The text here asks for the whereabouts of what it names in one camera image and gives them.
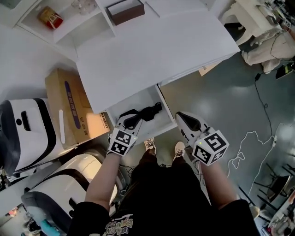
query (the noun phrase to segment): brown box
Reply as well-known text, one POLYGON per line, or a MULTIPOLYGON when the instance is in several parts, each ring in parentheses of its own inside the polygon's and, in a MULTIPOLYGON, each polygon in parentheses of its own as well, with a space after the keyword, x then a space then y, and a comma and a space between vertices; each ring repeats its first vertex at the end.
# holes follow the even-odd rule
POLYGON ((45 84, 53 125, 65 149, 110 131, 103 113, 93 114, 76 73, 56 69, 45 84))
POLYGON ((140 0, 134 0, 138 2, 138 5, 132 6, 128 9, 122 10, 118 13, 112 13, 112 8, 119 6, 120 4, 127 3, 130 0, 122 0, 117 3, 114 3, 106 8, 106 11, 108 12, 109 16, 115 23, 115 25, 124 23, 125 21, 131 20, 135 17, 139 17, 145 14, 144 12, 144 4, 140 0))

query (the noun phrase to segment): cardboard box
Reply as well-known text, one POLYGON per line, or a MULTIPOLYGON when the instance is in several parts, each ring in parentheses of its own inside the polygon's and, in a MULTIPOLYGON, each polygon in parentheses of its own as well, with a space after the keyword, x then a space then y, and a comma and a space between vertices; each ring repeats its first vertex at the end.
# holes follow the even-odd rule
POLYGON ((80 77, 74 72, 54 70, 46 79, 53 125, 65 149, 110 131, 101 114, 93 114, 80 77))

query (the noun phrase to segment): open drawer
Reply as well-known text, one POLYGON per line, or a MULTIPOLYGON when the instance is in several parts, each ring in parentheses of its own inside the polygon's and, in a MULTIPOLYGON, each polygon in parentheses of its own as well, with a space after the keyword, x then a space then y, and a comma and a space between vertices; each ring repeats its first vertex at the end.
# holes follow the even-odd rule
POLYGON ((154 106, 157 102, 162 103, 162 110, 155 115, 153 120, 142 122, 137 135, 138 140, 136 142, 136 144, 139 144, 151 137, 156 137, 177 127, 173 115, 171 114, 158 85, 149 87, 129 98, 126 98, 125 100, 108 108, 106 111, 110 117, 111 123, 115 125, 118 122, 120 115, 124 112, 131 109, 141 111, 147 106, 154 106))

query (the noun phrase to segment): sneaker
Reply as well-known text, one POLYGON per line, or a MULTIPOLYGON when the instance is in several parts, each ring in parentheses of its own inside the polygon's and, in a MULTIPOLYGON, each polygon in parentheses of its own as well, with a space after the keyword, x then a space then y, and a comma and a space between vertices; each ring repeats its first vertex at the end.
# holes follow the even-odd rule
POLYGON ((154 148, 155 149, 155 154, 156 154, 157 148, 155 146, 155 138, 154 137, 144 141, 144 145, 146 146, 146 151, 148 149, 153 149, 154 148))
POLYGON ((178 142, 176 145, 175 145, 175 148, 174 148, 174 151, 175 151, 175 157, 183 157, 184 156, 184 148, 185 148, 185 145, 183 142, 178 142))

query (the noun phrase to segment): black and white marker cube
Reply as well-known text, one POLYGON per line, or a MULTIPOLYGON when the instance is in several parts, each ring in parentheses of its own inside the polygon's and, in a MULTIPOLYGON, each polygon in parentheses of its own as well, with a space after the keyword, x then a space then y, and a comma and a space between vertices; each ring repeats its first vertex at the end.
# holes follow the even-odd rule
POLYGON ((219 130, 199 139, 195 142, 192 155, 203 162, 211 165, 223 157, 229 143, 219 130))
POLYGON ((137 137, 126 131, 114 128, 108 151, 125 156, 135 144, 137 137))

